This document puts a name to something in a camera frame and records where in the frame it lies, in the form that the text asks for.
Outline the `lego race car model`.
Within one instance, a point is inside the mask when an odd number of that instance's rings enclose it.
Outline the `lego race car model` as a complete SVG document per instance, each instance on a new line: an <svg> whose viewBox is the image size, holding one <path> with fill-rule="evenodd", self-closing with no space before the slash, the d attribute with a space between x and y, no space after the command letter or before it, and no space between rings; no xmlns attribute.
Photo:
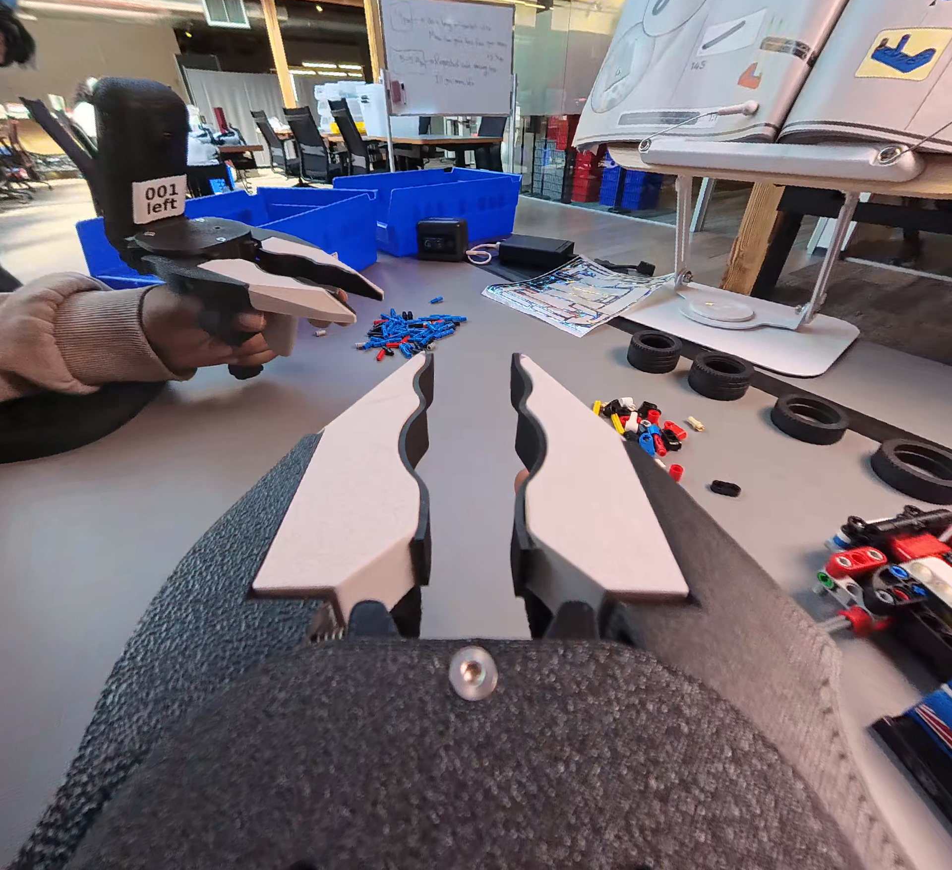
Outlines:
<svg viewBox="0 0 952 870"><path fill-rule="evenodd" d="M907 505L890 519L849 518L827 542L817 591L838 606L828 635L887 634L921 659L939 686L872 732L951 817L951 514Z"/></svg>

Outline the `whiteboard on stand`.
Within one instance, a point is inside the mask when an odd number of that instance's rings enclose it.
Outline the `whiteboard on stand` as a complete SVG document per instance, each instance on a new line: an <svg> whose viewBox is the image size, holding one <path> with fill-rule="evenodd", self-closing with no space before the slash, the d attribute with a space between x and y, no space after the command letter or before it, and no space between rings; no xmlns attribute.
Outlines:
<svg viewBox="0 0 952 870"><path fill-rule="evenodd" d="M378 0L389 166L394 117L515 118L515 7L479 0Z"/></svg>

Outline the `white book stand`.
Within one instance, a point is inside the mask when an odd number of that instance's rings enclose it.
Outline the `white book stand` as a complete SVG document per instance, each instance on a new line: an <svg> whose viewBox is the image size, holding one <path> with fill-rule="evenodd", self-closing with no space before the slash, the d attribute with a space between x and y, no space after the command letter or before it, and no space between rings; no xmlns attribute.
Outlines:
<svg viewBox="0 0 952 870"><path fill-rule="evenodd" d="M904 145L803 145L697 140L668 131L638 144L615 143L626 169L673 175L676 183L674 271L625 316L684 340L741 357L785 376L816 377L857 340L856 326L820 313L834 262L863 193L914 197L950 195L950 157ZM844 197L817 280L806 304L794 308L713 288L690 270L693 179L827 188Z"/></svg>

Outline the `black table strip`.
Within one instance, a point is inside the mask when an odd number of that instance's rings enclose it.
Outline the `black table strip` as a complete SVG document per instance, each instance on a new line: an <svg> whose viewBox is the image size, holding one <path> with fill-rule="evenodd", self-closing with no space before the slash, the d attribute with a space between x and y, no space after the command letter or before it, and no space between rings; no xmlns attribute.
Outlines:
<svg viewBox="0 0 952 870"><path fill-rule="evenodd" d="M630 336L648 329L646 325L623 316L614 317L609 321L608 324L610 327L625 332ZM680 336L675 336L675 338L676 340L680 340L682 343L682 356L689 359L690 361L693 361L696 355L700 352L714 350L708 348L705 345L697 344L694 341L684 340L684 338L681 338ZM788 382L788 380L783 376L775 376L769 372L761 371L757 367L753 367L753 375L750 386L775 398L779 398L781 395L793 393L797 395L809 395L820 400L827 400L848 415L849 430L859 435L865 436L868 439L874 440L875 442L883 442L889 439L901 438L928 444L932 447L941 447L949 451L951 450L950 442L945 442L944 440L934 441L924 435L920 435L905 429L900 425L890 424L887 421L863 414L863 412L856 408L844 406L827 395L814 395L797 386L796 384Z"/></svg>

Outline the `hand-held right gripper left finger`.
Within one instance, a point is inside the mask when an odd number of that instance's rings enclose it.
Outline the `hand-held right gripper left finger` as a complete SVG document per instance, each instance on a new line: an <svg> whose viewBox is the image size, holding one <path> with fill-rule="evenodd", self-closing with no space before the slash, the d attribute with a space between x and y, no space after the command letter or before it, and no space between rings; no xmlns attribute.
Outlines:
<svg viewBox="0 0 952 870"><path fill-rule="evenodd" d="M431 569L430 498L417 466L429 447L434 359L418 354L318 435L250 592L327 602L339 623L375 602L419 633Z"/></svg>

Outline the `lego instruction booklet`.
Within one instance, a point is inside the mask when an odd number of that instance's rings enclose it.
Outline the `lego instruction booklet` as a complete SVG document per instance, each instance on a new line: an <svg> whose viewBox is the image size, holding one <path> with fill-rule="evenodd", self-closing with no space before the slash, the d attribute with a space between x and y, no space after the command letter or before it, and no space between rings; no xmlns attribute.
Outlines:
<svg viewBox="0 0 952 870"><path fill-rule="evenodd" d="M575 133L950 154L951 0L626 0Z"/></svg>

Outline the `pile of blue lego pins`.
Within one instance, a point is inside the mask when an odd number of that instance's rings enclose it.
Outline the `pile of blue lego pins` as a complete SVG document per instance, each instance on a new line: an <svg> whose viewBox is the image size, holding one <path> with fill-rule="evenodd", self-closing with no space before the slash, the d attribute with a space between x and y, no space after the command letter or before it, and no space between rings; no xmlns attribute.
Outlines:
<svg viewBox="0 0 952 870"><path fill-rule="evenodd" d="M355 342L354 348L374 352L379 363L398 355L409 360L418 354L431 353L438 342L452 338L468 321L467 316L448 314L444 310L416 316L410 309L390 308L373 320L363 340Z"/></svg>

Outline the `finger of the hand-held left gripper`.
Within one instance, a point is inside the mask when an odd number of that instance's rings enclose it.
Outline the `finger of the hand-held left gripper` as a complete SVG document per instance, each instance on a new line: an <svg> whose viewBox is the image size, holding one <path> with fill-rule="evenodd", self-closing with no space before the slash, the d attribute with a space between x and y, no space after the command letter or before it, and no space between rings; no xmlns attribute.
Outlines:
<svg viewBox="0 0 952 870"><path fill-rule="evenodd" d="M382 301L384 290L338 257L277 236L257 242L255 264L272 276L307 281L348 295Z"/></svg>
<svg viewBox="0 0 952 870"><path fill-rule="evenodd" d="M351 325L358 318L350 305L329 289L267 273L249 260L208 260L198 266L198 271L215 276L216 279L212 280L214 286L240 287L241 311L254 309L261 313L301 316L312 322L339 325Z"/></svg>

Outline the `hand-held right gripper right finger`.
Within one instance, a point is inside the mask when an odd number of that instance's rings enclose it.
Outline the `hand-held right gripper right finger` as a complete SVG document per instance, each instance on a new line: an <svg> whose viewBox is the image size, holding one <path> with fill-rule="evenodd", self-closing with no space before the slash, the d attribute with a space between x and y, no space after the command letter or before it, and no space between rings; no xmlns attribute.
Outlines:
<svg viewBox="0 0 952 870"><path fill-rule="evenodd" d="M605 630L620 606L684 605L690 591L621 435L525 354L510 364L515 488L510 567L532 638L560 610Z"/></svg>

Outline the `pile of mixed lego pieces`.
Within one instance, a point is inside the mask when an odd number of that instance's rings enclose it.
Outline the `pile of mixed lego pieces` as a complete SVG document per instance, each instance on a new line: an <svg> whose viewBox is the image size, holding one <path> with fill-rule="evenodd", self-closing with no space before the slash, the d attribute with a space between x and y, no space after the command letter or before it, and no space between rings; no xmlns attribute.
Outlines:
<svg viewBox="0 0 952 870"><path fill-rule="evenodd" d="M625 442L636 445L653 459L674 482L682 480L684 466L678 461L678 455L686 443L687 430L668 420L657 404L621 397L595 400L591 409Z"/></svg>

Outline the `black office chair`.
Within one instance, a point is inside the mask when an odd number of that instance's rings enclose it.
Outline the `black office chair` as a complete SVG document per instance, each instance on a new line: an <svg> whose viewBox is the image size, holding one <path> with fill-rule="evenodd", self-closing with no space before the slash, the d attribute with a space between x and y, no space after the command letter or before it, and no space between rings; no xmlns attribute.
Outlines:
<svg viewBox="0 0 952 870"><path fill-rule="evenodd" d="M387 157L380 148L380 143L367 140L358 130L351 110L345 100L331 100L328 107L338 127L344 148L347 152L346 171L348 176L387 172L389 165Z"/></svg>
<svg viewBox="0 0 952 870"><path fill-rule="evenodd" d="M250 115L265 141L271 168L286 178L299 180L301 163L295 144L279 136L264 111L250 110Z"/></svg>
<svg viewBox="0 0 952 870"><path fill-rule="evenodd" d="M283 112L298 153L301 183L330 184L334 163L310 109L286 107Z"/></svg>

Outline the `wooden table leg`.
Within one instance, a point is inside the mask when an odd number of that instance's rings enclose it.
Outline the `wooden table leg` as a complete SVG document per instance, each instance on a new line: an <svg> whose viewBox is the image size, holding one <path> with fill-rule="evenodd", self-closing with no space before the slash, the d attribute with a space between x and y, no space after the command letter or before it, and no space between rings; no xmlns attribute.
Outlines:
<svg viewBox="0 0 952 870"><path fill-rule="evenodd" d="M768 254L784 186L755 184L733 241L720 289L751 295Z"/></svg>

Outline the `stack of coloured storage crates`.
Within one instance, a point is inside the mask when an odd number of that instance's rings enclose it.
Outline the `stack of coloured storage crates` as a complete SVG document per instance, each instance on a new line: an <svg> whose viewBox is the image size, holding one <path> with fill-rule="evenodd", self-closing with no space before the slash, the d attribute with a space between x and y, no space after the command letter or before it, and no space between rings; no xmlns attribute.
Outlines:
<svg viewBox="0 0 952 870"><path fill-rule="evenodd" d="M579 114L537 115L521 122L523 192L531 197L621 214L660 205L662 175L627 170L605 144L577 148Z"/></svg>

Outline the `divided blue plastic bin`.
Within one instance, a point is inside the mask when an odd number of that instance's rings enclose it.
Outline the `divided blue plastic bin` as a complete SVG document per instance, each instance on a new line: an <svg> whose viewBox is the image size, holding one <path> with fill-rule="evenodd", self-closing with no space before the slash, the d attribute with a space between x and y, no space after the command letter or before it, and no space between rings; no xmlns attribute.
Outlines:
<svg viewBox="0 0 952 870"><path fill-rule="evenodd" d="M354 270L377 261L377 222L372 199L331 188L260 187L249 195L232 191L191 198L189 218L205 216L243 221L293 237L334 255ZM76 223L76 233L89 275L113 289L148 287L159 280L139 274L120 258L105 236L101 218Z"/></svg>

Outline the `black rubber lego tyre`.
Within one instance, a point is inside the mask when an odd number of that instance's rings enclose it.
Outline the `black rubber lego tyre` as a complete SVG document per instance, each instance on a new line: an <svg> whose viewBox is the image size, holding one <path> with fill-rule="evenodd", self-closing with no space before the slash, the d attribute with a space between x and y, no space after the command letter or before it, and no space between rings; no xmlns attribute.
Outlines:
<svg viewBox="0 0 952 870"><path fill-rule="evenodd" d="M837 404L815 395L785 393L772 407L770 421L780 432L800 442L832 445L843 438L851 417Z"/></svg>
<svg viewBox="0 0 952 870"><path fill-rule="evenodd" d="M666 332L644 329L631 335L627 363L638 371L661 375L674 371L683 353L683 341Z"/></svg>
<svg viewBox="0 0 952 870"><path fill-rule="evenodd" d="M693 359L687 383L708 400L735 401L744 398L755 373L755 367L741 358L718 351L702 351Z"/></svg>
<svg viewBox="0 0 952 870"><path fill-rule="evenodd" d="M934 504L951 502L951 452L919 440L883 441L870 459L873 473L902 495Z"/></svg>

